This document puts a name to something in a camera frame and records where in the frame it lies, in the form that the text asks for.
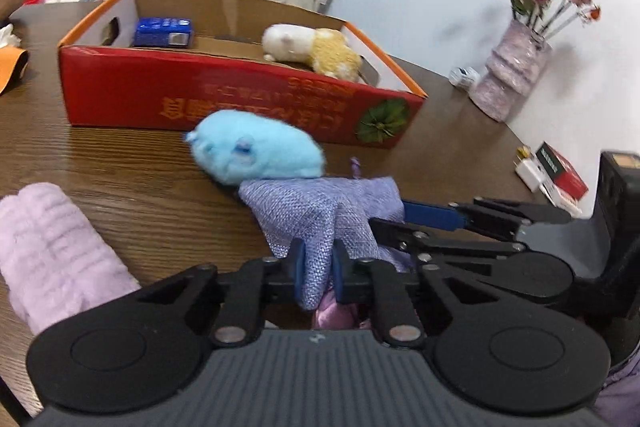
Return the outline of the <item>white yellow plush toy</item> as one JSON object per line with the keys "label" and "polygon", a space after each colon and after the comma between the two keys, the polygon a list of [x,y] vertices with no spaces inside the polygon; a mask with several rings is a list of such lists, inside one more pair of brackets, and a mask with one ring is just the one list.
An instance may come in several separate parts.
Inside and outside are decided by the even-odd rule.
{"label": "white yellow plush toy", "polygon": [[335,29],[275,24],[262,34],[262,52],[269,62],[305,64],[318,75],[359,81],[361,57]]}

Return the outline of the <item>pink satin pouch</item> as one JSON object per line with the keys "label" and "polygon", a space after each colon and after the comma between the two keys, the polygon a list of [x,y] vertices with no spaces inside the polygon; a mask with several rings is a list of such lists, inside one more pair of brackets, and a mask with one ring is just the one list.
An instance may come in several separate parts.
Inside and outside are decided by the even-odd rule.
{"label": "pink satin pouch", "polygon": [[370,329],[371,321],[360,317],[357,305],[342,305],[336,300],[333,289],[327,291],[314,311],[311,327],[322,331],[346,331],[346,329]]}

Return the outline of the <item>red cardboard box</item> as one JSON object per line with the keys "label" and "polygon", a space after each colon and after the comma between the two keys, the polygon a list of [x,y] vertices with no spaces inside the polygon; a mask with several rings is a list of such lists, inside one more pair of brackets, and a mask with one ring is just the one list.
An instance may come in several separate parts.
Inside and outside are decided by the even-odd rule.
{"label": "red cardboard box", "polygon": [[[133,46],[143,17],[192,20],[190,46]],[[266,61],[262,34],[277,23],[341,31],[368,79]],[[320,142],[391,148],[426,98],[356,26],[269,0],[105,0],[60,41],[58,70],[68,121],[80,127],[186,131],[216,110],[236,109]]]}

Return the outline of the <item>small white bottle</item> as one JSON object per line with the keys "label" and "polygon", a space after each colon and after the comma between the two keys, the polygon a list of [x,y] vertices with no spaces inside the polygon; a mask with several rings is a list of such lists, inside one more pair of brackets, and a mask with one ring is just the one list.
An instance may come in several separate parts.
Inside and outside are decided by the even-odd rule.
{"label": "small white bottle", "polygon": [[471,67],[456,67],[450,70],[448,80],[456,89],[470,91],[480,81],[480,74]]}

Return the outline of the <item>pink textured vase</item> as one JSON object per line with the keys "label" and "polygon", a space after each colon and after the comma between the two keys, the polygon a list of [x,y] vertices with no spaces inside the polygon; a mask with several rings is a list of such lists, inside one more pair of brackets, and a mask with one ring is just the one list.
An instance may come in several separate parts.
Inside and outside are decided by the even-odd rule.
{"label": "pink textured vase", "polygon": [[544,38],[512,20],[488,56],[485,75],[471,89],[471,101],[489,118],[506,121],[528,98],[550,56],[551,46]]}

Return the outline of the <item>lavender fabric pouch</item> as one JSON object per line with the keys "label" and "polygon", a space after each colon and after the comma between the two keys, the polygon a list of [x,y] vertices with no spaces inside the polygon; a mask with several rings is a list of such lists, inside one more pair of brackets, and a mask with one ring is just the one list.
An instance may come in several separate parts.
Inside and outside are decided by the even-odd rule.
{"label": "lavender fabric pouch", "polygon": [[332,247],[338,239],[352,259],[390,262],[407,272],[407,254],[376,243],[369,220],[405,220],[398,186],[390,176],[374,179],[253,180],[240,185],[240,199],[262,228],[272,253],[283,258],[293,239],[306,246],[302,308],[317,309],[330,288]]}

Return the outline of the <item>red small box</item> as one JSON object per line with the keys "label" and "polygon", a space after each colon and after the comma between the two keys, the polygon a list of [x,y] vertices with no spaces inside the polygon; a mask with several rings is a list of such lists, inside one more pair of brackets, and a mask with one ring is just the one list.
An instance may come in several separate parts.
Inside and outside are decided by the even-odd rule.
{"label": "red small box", "polygon": [[536,150],[536,158],[551,182],[579,202],[588,192],[588,186],[573,165],[547,142]]}

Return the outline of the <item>blue plush toy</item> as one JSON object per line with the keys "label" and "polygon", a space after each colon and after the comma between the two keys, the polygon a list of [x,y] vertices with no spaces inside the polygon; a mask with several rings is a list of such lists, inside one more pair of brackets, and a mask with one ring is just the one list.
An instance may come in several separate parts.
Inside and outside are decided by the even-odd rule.
{"label": "blue plush toy", "polygon": [[217,110],[184,142],[195,164],[222,185],[320,178],[326,167],[322,148],[307,132],[242,110]]}

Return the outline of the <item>white charger plug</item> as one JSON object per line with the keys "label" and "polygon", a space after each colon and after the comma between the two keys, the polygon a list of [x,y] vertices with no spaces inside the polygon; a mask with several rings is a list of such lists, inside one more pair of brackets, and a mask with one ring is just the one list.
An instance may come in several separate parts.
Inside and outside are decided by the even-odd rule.
{"label": "white charger plug", "polygon": [[532,193],[537,192],[544,184],[544,172],[527,146],[516,150],[514,171]]}

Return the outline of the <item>light purple towel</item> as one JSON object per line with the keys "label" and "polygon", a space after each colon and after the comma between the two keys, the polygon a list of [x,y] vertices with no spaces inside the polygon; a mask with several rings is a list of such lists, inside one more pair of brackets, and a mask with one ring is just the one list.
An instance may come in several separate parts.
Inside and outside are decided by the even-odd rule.
{"label": "light purple towel", "polygon": [[1,275],[35,335],[140,288],[79,207],[46,182],[1,199]]}

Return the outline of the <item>white box under red box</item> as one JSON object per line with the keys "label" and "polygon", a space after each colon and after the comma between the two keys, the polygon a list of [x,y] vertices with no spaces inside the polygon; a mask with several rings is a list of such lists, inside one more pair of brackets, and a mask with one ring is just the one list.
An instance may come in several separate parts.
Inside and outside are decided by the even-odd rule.
{"label": "white box under red box", "polygon": [[556,207],[565,210],[572,217],[582,217],[582,210],[579,208],[576,200],[568,195],[562,188],[557,187],[553,183],[541,184],[540,191],[549,199],[549,202]]}

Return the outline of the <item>white crumpled tissue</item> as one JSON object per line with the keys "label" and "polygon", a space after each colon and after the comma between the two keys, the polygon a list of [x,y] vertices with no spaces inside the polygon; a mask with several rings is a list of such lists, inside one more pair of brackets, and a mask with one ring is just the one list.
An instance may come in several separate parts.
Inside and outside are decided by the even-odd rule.
{"label": "white crumpled tissue", "polygon": [[7,24],[0,29],[0,48],[20,48],[21,39],[14,35],[14,26]]}

